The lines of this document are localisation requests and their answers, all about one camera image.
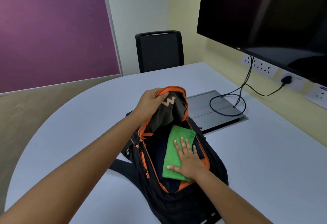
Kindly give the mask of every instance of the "wall outlet panel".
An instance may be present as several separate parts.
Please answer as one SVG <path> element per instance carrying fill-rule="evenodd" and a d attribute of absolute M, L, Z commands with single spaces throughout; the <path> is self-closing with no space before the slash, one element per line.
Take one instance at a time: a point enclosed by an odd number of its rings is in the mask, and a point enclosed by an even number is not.
<path fill-rule="evenodd" d="M 315 84 L 313 89 L 311 89 L 304 98 L 327 110 L 327 87 Z"/>
<path fill-rule="evenodd" d="M 300 76 L 298 76 L 294 73 L 290 73 L 286 70 L 283 70 L 281 75 L 278 77 L 277 82 L 282 84 L 281 80 L 282 80 L 282 78 L 284 78 L 286 76 L 292 76 L 292 83 L 285 85 L 285 87 L 292 89 L 296 92 L 299 92 L 303 88 L 305 83 L 308 82 L 308 80 L 306 78 L 300 77 Z"/>
<path fill-rule="evenodd" d="M 250 56 L 247 54 L 244 54 L 241 64 L 250 67 L 250 65 L 251 65 Z M 278 69 L 279 68 L 275 65 L 272 65 L 265 61 L 262 61 L 258 58 L 254 58 L 252 70 L 262 74 L 263 76 L 265 76 L 267 78 L 272 79 L 274 77 L 274 75 L 277 73 Z"/>

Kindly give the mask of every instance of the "chair backrest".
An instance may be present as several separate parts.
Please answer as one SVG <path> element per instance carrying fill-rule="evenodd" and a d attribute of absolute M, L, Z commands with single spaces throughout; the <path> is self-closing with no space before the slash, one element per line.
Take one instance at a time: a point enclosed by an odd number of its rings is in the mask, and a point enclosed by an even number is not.
<path fill-rule="evenodd" d="M 179 31 L 157 31 L 135 36 L 140 73 L 184 65 Z"/>

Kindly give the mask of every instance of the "hand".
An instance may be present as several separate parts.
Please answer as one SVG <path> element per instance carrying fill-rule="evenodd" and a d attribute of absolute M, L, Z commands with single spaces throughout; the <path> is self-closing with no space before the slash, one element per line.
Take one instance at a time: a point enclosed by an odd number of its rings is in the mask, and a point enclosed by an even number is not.
<path fill-rule="evenodd" d="M 178 172 L 187 178 L 195 180 L 198 172 L 201 171 L 202 169 L 205 169 L 204 165 L 202 164 L 198 156 L 196 146 L 195 145 L 193 146 L 193 151 L 194 151 L 193 153 L 190 143 L 188 142 L 188 139 L 186 139 L 186 144 L 185 144 L 183 137 L 181 137 L 182 149 L 179 147 L 176 140 L 174 140 L 174 144 L 178 156 L 181 160 L 181 167 L 168 165 L 167 168 L 169 170 Z"/>
<path fill-rule="evenodd" d="M 158 109 L 159 105 L 165 98 L 168 96 L 168 92 L 160 95 L 156 98 L 158 92 L 160 92 L 162 88 L 154 88 L 152 90 L 147 90 L 140 98 L 136 108 L 133 113 L 137 115 L 137 117 L 145 122 L 148 120 Z"/>

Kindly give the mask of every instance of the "w logo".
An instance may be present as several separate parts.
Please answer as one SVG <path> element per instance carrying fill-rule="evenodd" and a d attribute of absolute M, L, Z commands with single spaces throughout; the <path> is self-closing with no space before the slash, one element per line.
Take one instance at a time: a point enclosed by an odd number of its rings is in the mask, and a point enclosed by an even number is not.
<path fill-rule="evenodd" d="M 169 106 L 169 103 L 170 103 L 170 104 L 174 104 L 174 103 L 175 103 L 175 98 L 176 98 L 176 97 L 171 97 L 171 99 L 168 98 L 168 99 L 167 99 L 167 102 L 162 101 L 161 103 L 164 104 L 166 107 L 168 107 L 168 106 Z"/>

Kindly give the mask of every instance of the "television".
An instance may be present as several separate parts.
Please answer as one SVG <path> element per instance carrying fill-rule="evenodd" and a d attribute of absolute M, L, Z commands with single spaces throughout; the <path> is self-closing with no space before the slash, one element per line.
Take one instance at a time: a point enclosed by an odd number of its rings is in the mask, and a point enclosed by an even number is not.
<path fill-rule="evenodd" d="M 327 86 L 327 0 L 201 0 L 197 33 Z"/>

